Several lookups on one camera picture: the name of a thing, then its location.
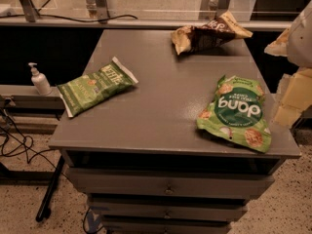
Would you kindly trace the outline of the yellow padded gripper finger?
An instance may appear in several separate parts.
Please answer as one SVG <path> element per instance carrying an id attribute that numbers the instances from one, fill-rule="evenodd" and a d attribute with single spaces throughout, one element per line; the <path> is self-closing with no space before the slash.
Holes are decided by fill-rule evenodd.
<path id="1" fill-rule="evenodd" d="M 289 129 L 312 105 L 312 69 L 300 67 L 293 75 L 284 74 L 276 92 L 272 120 Z"/>

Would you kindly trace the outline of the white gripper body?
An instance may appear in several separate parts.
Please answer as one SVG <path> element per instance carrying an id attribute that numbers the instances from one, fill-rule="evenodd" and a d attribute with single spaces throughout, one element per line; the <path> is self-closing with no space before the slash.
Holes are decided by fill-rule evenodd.
<path id="1" fill-rule="evenodd" d="M 312 67 L 312 1 L 292 23 L 287 51 L 290 62 Z"/>

